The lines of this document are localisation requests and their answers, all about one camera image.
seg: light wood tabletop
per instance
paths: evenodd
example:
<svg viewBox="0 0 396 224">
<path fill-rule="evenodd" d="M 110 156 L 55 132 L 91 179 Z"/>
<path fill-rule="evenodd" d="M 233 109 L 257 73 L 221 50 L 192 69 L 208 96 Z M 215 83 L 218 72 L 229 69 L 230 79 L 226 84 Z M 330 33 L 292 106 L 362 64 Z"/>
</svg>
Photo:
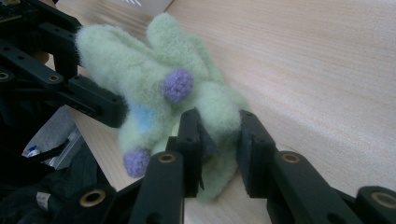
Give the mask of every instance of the light wood tabletop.
<svg viewBox="0 0 396 224">
<path fill-rule="evenodd" d="M 84 25 L 109 23 L 145 39 L 151 17 L 102 0 L 61 0 Z M 396 190 L 396 2 L 174 0 L 166 10 L 206 43 L 281 150 L 303 154 L 329 184 Z M 116 189 L 134 180 L 118 131 L 73 111 Z M 270 223 L 236 174 L 214 204 L 186 201 L 185 223 Z"/>
</svg>

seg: purple yarn ball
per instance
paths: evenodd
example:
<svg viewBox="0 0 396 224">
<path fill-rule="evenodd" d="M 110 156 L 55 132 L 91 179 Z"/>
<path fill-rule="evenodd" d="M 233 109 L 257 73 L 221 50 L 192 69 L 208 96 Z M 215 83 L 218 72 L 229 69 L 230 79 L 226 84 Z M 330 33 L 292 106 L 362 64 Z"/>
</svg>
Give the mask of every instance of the purple yarn ball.
<svg viewBox="0 0 396 224">
<path fill-rule="evenodd" d="M 189 71 L 177 68 L 166 76 L 163 82 L 163 96 L 171 102 L 179 103 L 190 94 L 193 82 Z"/>
<path fill-rule="evenodd" d="M 129 151 L 123 156 L 123 164 L 129 176 L 142 177 L 149 166 L 149 152 L 141 148 Z"/>
</svg>

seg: white label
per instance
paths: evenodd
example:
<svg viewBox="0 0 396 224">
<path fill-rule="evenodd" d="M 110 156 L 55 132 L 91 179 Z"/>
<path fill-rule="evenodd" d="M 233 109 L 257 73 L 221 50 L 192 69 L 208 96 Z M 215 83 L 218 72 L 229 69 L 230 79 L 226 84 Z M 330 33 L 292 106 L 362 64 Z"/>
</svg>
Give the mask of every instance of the white label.
<svg viewBox="0 0 396 224">
<path fill-rule="evenodd" d="M 35 198 L 37 199 L 37 204 L 40 208 L 45 209 L 46 211 L 49 210 L 50 194 L 38 192 Z"/>
</svg>

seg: light blue patch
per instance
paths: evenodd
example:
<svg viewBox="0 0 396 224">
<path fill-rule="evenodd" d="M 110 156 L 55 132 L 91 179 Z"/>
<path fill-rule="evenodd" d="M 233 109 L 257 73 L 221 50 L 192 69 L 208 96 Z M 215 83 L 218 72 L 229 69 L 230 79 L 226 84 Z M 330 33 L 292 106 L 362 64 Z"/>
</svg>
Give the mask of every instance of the light blue patch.
<svg viewBox="0 0 396 224">
<path fill-rule="evenodd" d="M 131 112 L 136 121 L 137 130 L 141 134 L 147 132 L 154 124 L 157 116 L 156 112 L 148 106 L 136 104 L 131 100 L 128 101 L 128 104 L 131 106 Z"/>
</svg>

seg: stuffed animal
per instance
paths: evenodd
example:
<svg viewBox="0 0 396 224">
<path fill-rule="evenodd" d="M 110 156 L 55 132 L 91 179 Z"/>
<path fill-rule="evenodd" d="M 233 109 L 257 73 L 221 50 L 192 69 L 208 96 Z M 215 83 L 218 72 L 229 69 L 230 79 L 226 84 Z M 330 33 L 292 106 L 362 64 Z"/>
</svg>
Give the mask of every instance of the stuffed animal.
<svg viewBox="0 0 396 224">
<path fill-rule="evenodd" d="M 169 14 L 154 18 L 147 38 L 146 45 L 121 28 L 91 25 L 79 30 L 76 42 L 91 79 L 123 96 L 129 107 L 119 146 L 131 177 L 143 176 L 150 156 L 165 150 L 181 113 L 197 108 L 217 146 L 204 160 L 205 190 L 198 193 L 211 202 L 235 172 L 239 110 L 248 104 L 226 85 L 204 43 L 183 32 Z"/>
</svg>

